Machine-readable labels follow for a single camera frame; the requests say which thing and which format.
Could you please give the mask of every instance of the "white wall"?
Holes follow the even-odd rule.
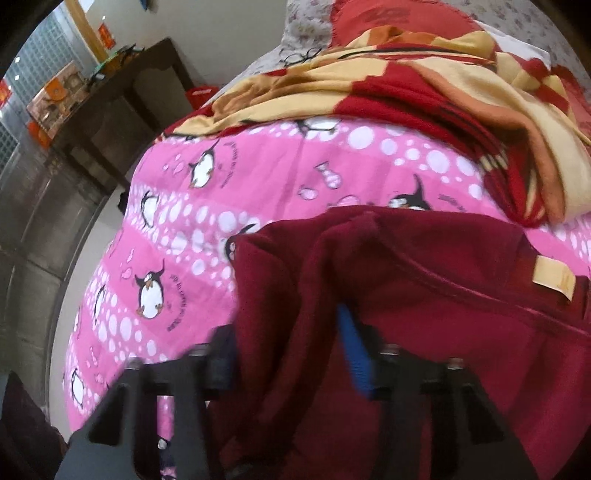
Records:
[[[225,85],[281,41],[285,0],[95,0],[86,14],[96,30],[105,23],[115,49],[149,47],[171,37],[194,80]]]

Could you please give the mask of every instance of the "wooden table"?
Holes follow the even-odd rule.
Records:
[[[127,62],[124,67],[111,77],[100,82],[91,91],[90,96],[70,114],[56,134],[52,146],[61,150],[66,161],[75,170],[89,178],[94,185],[106,194],[109,193],[106,187],[72,155],[72,150],[75,147],[85,150],[125,190],[129,189],[129,181],[125,178],[123,172],[119,171],[105,158],[100,149],[93,143],[92,136],[84,132],[82,125],[84,125],[85,119],[93,117],[97,112],[104,112],[105,106],[111,101],[123,97],[153,131],[154,136],[158,135],[166,125],[159,124],[158,119],[135,91],[134,82],[138,74],[145,69],[165,70],[167,68],[174,70],[185,91],[194,88],[193,81],[178,56],[172,40],[165,38]]]

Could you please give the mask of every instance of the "red and yellow blanket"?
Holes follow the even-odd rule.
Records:
[[[497,52],[483,31],[454,40],[395,27],[257,75],[174,131],[228,135],[261,122],[354,116],[415,128],[479,163],[511,220],[559,223],[591,210],[591,163],[556,75]]]

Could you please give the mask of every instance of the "beige clothing tag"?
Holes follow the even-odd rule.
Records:
[[[569,300],[573,300],[577,277],[570,271],[568,265],[563,264],[561,261],[538,255],[532,281],[538,285],[559,291]]]

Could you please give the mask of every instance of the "maroon shirt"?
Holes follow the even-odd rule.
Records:
[[[591,423],[589,281],[578,278],[568,302],[532,283],[537,255],[520,227],[486,216],[382,207],[240,236],[242,385],[212,403],[225,464],[260,460],[282,479],[369,478],[379,404],[353,387],[336,332],[344,301],[388,343],[463,358],[551,479]]]

